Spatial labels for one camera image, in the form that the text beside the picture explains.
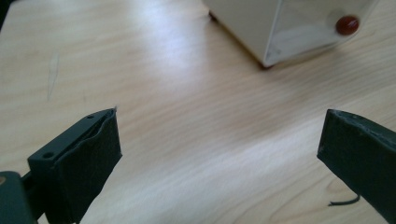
white container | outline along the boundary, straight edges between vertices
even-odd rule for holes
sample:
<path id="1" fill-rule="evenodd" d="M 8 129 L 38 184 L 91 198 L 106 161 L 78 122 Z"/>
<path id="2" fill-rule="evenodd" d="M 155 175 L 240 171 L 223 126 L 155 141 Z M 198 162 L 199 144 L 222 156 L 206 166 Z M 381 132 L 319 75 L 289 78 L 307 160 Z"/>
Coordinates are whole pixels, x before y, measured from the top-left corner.
<path id="1" fill-rule="evenodd" d="M 264 67 L 343 43 L 377 0 L 203 0 Z"/>

